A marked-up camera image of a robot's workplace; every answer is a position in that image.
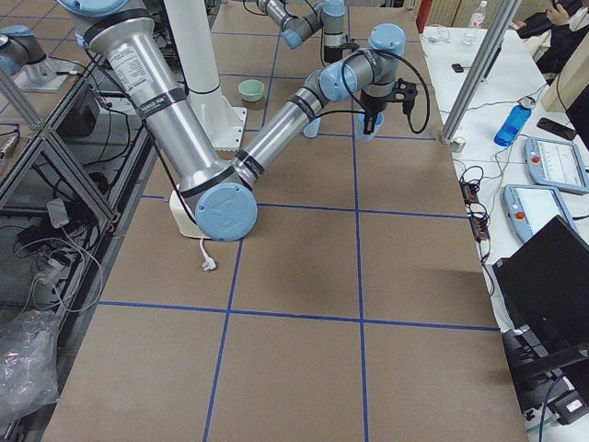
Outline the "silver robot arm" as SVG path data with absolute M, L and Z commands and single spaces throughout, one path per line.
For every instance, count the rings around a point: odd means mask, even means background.
M 260 1 L 259 11 L 278 26 L 290 47 L 322 32 L 327 66 L 310 74 L 243 145 L 247 111 L 232 106 L 221 91 L 203 5 L 165 4 L 184 84 L 158 49 L 155 23 L 143 2 L 66 1 L 63 7 L 75 22 L 79 44 L 109 62 L 138 117 L 177 171 L 169 206 L 188 238 L 244 238 L 258 216 L 252 186 L 331 102 L 359 99 L 363 132 L 370 136 L 388 103 L 410 110 L 416 97 L 414 85 L 397 76 L 406 42 L 399 26 L 374 27 L 367 46 L 360 47 L 344 38 L 342 1 L 316 2 L 301 17 L 291 15 L 284 2 Z
M 256 1 L 261 12 L 280 29 L 281 35 L 291 49 L 296 49 L 316 33 L 321 36 L 321 62 L 332 64 L 343 58 L 344 52 L 356 51 L 359 45 L 344 34 L 346 5 L 341 0 L 317 1 L 308 4 L 310 10 L 296 16 L 287 9 L 285 1 Z

